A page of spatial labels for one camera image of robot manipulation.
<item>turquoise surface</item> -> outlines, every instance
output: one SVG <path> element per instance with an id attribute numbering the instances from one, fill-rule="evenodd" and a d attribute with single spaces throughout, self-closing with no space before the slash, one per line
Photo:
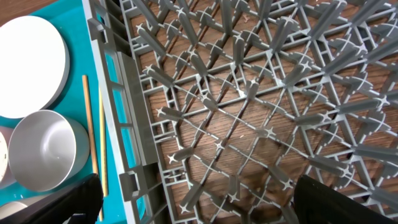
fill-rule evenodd
<path id="1" fill-rule="evenodd" d="M 85 113 L 85 101 L 83 94 L 82 75 L 88 75 L 90 86 L 91 109 L 93 113 L 94 134 L 96 140 L 98 165 L 100 166 L 100 124 L 98 109 L 98 81 L 96 77 L 93 53 L 91 51 L 90 38 L 87 31 L 83 6 L 80 0 L 63 0 L 55 2 L 39 11 L 32 13 L 33 16 L 42 17 L 50 21 L 61 33 L 67 43 L 70 54 L 70 72 L 67 84 L 56 102 L 50 106 L 64 116 L 68 116 L 87 129 Z M 7 119 L 0 117 L 0 126 L 14 128 L 20 119 Z M 101 223 L 126 223 L 124 214 L 123 199 L 119 188 L 119 181 L 116 174 L 116 167 L 109 140 L 109 133 L 106 130 L 106 151 L 108 159 L 108 188 L 109 195 L 104 198 L 103 211 L 104 221 Z M 82 170 L 61 186 L 49 192 L 32 192 L 15 183 L 0 190 L 0 205 L 13 200 L 33 197 L 36 195 L 48 194 L 62 187 L 75 182 L 92 173 L 91 158 L 89 157 Z M 140 217 L 143 216 L 145 208 L 144 201 L 137 201 Z"/>

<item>black object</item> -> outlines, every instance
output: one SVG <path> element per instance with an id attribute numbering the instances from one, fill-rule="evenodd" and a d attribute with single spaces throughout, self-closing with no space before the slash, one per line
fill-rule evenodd
<path id="1" fill-rule="evenodd" d="M 297 182 L 294 209 L 300 224 L 396 223 L 307 175 Z"/>
<path id="2" fill-rule="evenodd" d="M 103 203 L 100 178 L 90 174 L 31 206 L 0 220 L 0 224 L 95 223 Z"/>

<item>gray bowl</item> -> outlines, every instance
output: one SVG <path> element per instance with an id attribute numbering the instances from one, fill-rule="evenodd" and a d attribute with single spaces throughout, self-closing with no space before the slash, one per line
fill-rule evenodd
<path id="1" fill-rule="evenodd" d="M 90 144 L 84 127 L 57 112 L 40 110 L 16 126 L 9 144 L 9 166 L 29 190 L 59 186 L 85 165 Z"/>

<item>white dish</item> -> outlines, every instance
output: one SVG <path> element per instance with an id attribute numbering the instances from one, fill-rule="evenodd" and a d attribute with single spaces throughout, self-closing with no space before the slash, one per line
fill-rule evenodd
<path id="1" fill-rule="evenodd" d="M 15 183 L 8 165 L 8 145 L 13 129 L 0 126 L 0 190 Z"/>
<path id="2" fill-rule="evenodd" d="M 0 27 L 0 116 L 23 118 L 50 106 L 69 63 L 66 43 L 49 21 L 22 16 Z"/>

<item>gray plastic dish rack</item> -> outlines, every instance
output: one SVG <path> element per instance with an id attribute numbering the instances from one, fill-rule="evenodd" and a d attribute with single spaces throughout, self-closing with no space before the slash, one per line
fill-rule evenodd
<path id="1" fill-rule="evenodd" d="M 152 11 L 150 2 L 158 6 L 159 12 Z M 394 88 L 398 81 L 398 65 L 384 60 L 398 51 L 397 4 L 386 0 L 332 0 L 313 6 L 306 0 L 253 0 L 250 4 L 243 0 L 207 2 L 209 5 L 205 10 L 192 11 L 194 0 L 83 0 L 128 223 L 212 223 L 220 212 L 233 213 L 241 223 L 298 223 L 290 203 L 292 196 L 290 202 L 279 204 L 266 195 L 271 180 L 279 184 L 282 191 L 294 188 L 295 179 L 279 166 L 287 154 L 295 154 L 308 162 L 302 174 L 313 172 L 315 178 L 323 182 L 322 173 L 328 172 L 335 177 L 335 190 L 355 185 L 359 190 L 347 194 L 348 197 L 353 200 L 365 198 L 363 205 L 389 218 L 398 217 L 397 196 L 380 187 L 384 180 L 398 175 L 397 133 L 387 123 L 384 112 L 385 108 L 398 108 L 398 90 Z M 348 5 L 356 6 L 358 11 L 348 18 L 341 17 Z M 218 9 L 221 22 L 214 19 Z M 178 18 L 165 22 L 170 11 Z M 137 26 L 139 35 L 135 36 L 130 20 L 140 14 L 146 21 Z M 258 22 L 253 27 L 237 31 L 234 27 L 244 14 L 258 18 Z M 382 18 L 384 21 L 372 25 Z M 314 26 L 310 25 L 309 19 L 316 20 Z M 199 26 L 197 31 L 193 28 L 193 21 Z M 276 27 L 275 34 L 271 34 L 270 26 Z M 222 37 L 215 43 L 202 42 L 202 32 L 208 28 L 223 33 Z M 156 36 L 161 29 L 167 34 L 165 44 Z M 261 38 L 259 32 L 263 32 L 265 38 Z M 343 35 L 329 38 L 338 33 Z M 180 55 L 168 51 L 177 36 L 191 43 Z M 223 48 L 229 38 L 233 43 L 230 54 Z M 298 46 L 302 49 L 291 51 Z M 197 48 L 206 49 L 208 59 L 202 58 Z M 258 53 L 248 55 L 251 48 L 258 49 Z M 139 56 L 152 51 L 156 64 L 143 69 Z M 106 55 L 114 62 L 116 77 L 108 71 Z M 165 58 L 175 61 L 175 73 L 168 74 L 162 68 Z M 215 67 L 218 58 L 223 58 L 225 63 Z M 259 58 L 264 59 L 264 65 L 251 63 Z M 282 68 L 283 60 L 294 65 L 289 73 Z M 373 88 L 368 80 L 370 66 L 389 73 L 379 89 Z M 342 70 L 353 67 L 357 68 L 354 75 L 340 74 Z M 182 78 L 180 73 L 186 68 L 196 72 Z M 225 70 L 229 71 L 227 76 L 217 75 Z M 256 76 L 249 79 L 246 71 Z M 193 82 L 190 88 L 182 88 L 190 82 Z M 209 82 L 221 85 L 218 96 L 210 91 Z M 272 86 L 260 88 L 264 82 Z M 336 84 L 345 88 L 340 96 Z M 227 90 L 236 91 L 238 96 L 221 101 Z M 275 102 L 260 99 L 276 90 L 280 94 Z M 185 94 L 182 101 L 178 100 L 177 91 Z M 164 93 L 167 106 L 152 108 L 149 97 L 159 92 Z M 351 99 L 357 93 L 365 98 Z M 299 111 L 296 105 L 296 94 L 308 99 L 303 111 Z M 281 105 L 282 96 L 289 99 L 290 111 Z M 116 109 L 115 98 L 122 100 L 124 111 Z M 189 110 L 195 100 L 201 102 L 203 108 Z M 243 102 L 243 105 L 236 114 L 223 109 L 237 102 Z M 261 125 L 242 118 L 250 103 L 260 104 L 271 111 Z M 328 109 L 307 114 L 315 104 Z M 157 109 L 160 121 L 155 121 L 153 109 Z M 198 124 L 189 120 L 198 113 L 206 113 L 206 118 Z M 233 120 L 225 136 L 206 130 L 215 113 Z M 276 114 L 295 124 L 287 139 L 281 139 L 281 134 L 276 131 L 278 126 L 269 124 Z M 361 122 L 356 134 L 349 118 Z M 189 145 L 181 140 L 182 124 L 196 129 Z M 245 150 L 228 142 L 239 124 L 256 134 Z M 322 136 L 315 147 L 310 144 L 308 130 Z M 136 166 L 132 168 L 127 161 L 123 141 L 125 131 L 131 138 L 136 160 Z M 389 147 L 365 144 L 366 138 L 374 133 L 384 133 L 394 140 Z M 214 140 L 215 156 L 210 161 L 195 152 L 202 135 Z M 260 139 L 274 141 L 281 146 L 281 150 L 275 152 L 279 156 L 272 164 L 265 164 L 252 156 Z M 167 141 L 176 141 L 178 146 L 168 155 L 169 161 L 166 161 L 160 146 Z M 304 150 L 295 146 L 297 141 L 302 142 Z M 341 144 L 346 150 L 323 153 L 322 149 L 332 143 Z M 226 149 L 234 150 L 244 158 L 235 174 L 217 166 L 218 158 Z M 382 171 L 376 178 L 369 176 L 364 158 L 382 164 Z M 190 159 L 198 160 L 206 167 L 200 182 L 191 178 Z M 249 161 L 269 172 L 259 189 L 251 189 L 239 178 Z M 178 165 L 167 168 L 168 163 Z M 229 179 L 229 188 L 223 197 L 204 187 L 212 172 Z M 172 186 L 182 182 L 187 183 L 189 191 L 177 211 Z M 249 209 L 235 204 L 241 199 L 241 189 L 248 190 L 254 198 Z M 209 197 L 216 207 L 216 212 L 206 218 L 199 210 L 198 201 L 202 195 Z M 144 197 L 146 203 L 142 220 L 136 205 L 140 197 Z M 273 221 L 257 221 L 252 213 L 262 203 L 280 209 L 281 215 Z"/>

